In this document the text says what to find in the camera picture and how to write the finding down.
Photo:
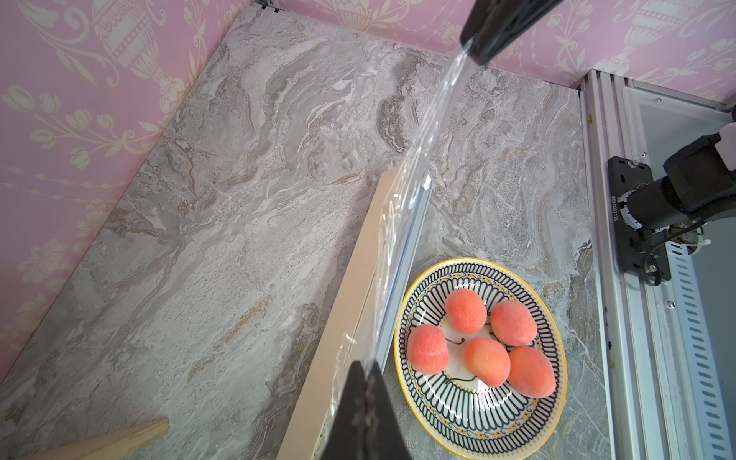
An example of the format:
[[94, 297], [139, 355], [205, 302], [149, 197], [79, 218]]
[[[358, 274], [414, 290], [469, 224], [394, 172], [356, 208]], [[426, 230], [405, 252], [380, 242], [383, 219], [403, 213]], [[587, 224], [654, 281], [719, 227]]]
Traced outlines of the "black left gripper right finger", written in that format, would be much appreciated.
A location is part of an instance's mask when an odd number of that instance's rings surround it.
[[365, 455], [366, 459], [410, 459], [391, 404], [383, 371], [373, 362], [365, 384]]

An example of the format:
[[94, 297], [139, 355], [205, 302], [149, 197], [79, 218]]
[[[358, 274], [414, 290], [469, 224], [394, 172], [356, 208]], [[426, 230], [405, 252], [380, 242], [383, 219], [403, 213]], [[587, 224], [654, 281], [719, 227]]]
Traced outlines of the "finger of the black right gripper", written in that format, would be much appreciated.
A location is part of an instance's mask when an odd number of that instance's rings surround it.
[[460, 34], [468, 57], [487, 65], [561, 0], [477, 0]]

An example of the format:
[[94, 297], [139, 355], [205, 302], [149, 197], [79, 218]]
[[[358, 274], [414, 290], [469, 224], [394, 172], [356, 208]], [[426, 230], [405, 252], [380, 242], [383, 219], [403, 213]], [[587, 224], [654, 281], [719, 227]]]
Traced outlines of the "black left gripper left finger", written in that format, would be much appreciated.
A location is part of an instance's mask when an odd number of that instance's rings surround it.
[[364, 458], [366, 379], [359, 361], [354, 361], [343, 386], [339, 406], [323, 460], [359, 460]]

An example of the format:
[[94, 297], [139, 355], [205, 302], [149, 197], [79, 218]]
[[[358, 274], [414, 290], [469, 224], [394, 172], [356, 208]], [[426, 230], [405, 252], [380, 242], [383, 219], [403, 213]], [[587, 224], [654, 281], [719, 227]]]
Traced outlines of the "cream plastic wrap dispenser box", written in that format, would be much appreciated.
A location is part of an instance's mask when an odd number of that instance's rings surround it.
[[367, 341], [378, 335], [377, 363], [385, 367], [419, 236], [429, 209], [433, 180], [426, 172], [419, 180], [408, 228], [399, 238], [398, 268], [381, 304], [381, 324], [374, 325], [375, 277], [380, 249], [383, 205], [399, 169], [384, 172], [360, 229], [347, 270], [333, 303], [323, 335], [279, 450], [280, 459], [316, 459], [332, 429], [350, 366], [361, 360]]

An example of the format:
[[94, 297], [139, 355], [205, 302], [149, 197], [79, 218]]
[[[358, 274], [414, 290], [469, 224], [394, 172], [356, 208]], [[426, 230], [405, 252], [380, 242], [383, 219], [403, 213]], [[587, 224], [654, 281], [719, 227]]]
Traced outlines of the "striped plate of peaches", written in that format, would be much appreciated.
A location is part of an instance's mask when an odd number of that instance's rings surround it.
[[567, 398], [563, 346], [540, 296], [510, 270], [475, 258], [420, 275], [394, 335], [411, 411], [464, 459], [524, 459], [550, 438]]

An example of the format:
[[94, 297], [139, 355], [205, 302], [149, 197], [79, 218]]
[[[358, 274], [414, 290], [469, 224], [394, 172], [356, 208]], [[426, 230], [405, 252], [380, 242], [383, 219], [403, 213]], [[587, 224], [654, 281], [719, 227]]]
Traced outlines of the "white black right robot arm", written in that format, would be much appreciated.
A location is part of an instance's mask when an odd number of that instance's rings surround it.
[[[556, 7], [554, 1], [477, 1], [460, 42], [484, 66]], [[670, 156], [665, 175], [653, 178], [649, 166], [614, 156], [607, 162], [609, 206], [618, 267], [647, 285], [671, 278], [666, 245], [708, 222], [735, 215], [735, 126], [703, 135]]]

